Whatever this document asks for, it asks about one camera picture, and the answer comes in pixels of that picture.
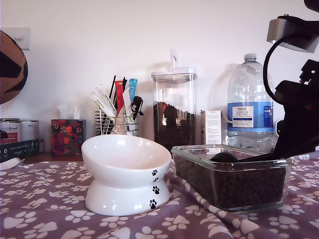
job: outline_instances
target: metal tin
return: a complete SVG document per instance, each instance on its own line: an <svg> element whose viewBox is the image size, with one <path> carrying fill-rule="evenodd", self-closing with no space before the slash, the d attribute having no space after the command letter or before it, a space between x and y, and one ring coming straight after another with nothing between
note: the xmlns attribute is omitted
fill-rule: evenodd
<svg viewBox="0 0 319 239"><path fill-rule="evenodd" d="M16 143L21 141L21 121L0 121L1 144Z"/></svg>
<svg viewBox="0 0 319 239"><path fill-rule="evenodd" d="M19 118L1 118L0 122L2 122L2 121L19 121L19 120L20 120Z"/></svg>
<svg viewBox="0 0 319 239"><path fill-rule="evenodd" d="M22 138L21 141L27 141L39 138L39 121L22 120Z"/></svg>

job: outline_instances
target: white ceramic cat bowl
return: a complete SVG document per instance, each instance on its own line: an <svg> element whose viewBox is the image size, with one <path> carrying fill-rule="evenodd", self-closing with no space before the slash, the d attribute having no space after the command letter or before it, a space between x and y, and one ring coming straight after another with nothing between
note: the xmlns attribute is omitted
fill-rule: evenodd
<svg viewBox="0 0 319 239"><path fill-rule="evenodd" d="M88 210L128 216L168 202L163 177L171 154L160 144L135 136L101 135L82 144L82 156L94 178L85 198Z"/></svg>

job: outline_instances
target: purple tablecloth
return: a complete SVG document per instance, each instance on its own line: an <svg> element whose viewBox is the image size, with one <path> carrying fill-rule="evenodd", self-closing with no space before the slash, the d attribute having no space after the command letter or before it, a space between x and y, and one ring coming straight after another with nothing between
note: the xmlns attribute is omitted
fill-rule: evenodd
<svg viewBox="0 0 319 239"><path fill-rule="evenodd" d="M170 172L170 201L150 213L107 217L84 205L83 162L43 162L0 173L1 239L319 238L319 154L295 157L279 209L234 215L210 205Z"/></svg>

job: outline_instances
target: floral tissue box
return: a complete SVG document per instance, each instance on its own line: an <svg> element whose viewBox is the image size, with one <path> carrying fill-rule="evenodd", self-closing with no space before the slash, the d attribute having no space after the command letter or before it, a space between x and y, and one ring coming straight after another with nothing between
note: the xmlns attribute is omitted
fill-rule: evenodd
<svg viewBox="0 0 319 239"><path fill-rule="evenodd" d="M51 155L81 155L85 140L85 119L51 120Z"/></svg>

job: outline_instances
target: plastic water bottle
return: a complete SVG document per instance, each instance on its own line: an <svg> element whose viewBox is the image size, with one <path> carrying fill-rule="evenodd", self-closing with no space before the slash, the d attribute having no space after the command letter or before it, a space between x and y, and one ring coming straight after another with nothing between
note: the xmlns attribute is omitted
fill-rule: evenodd
<svg viewBox="0 0 319 239"><path fill-rule="evenodd" d="M270 152L273 147L273 101L263 83L263 66L246 54L228 85L228 145ZM272 89L272 80L268 76Z"/></svg>

